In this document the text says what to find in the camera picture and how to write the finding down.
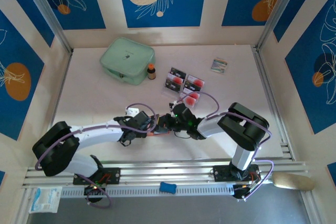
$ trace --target brown bottle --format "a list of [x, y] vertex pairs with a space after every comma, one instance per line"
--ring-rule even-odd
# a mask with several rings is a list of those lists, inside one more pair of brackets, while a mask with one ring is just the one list
[[148, 78], [150, 80], [154, 80], [156, 78], [154, 64], [152, 64], [152, 63], [148, 64], [147, 73], [148, 73]]

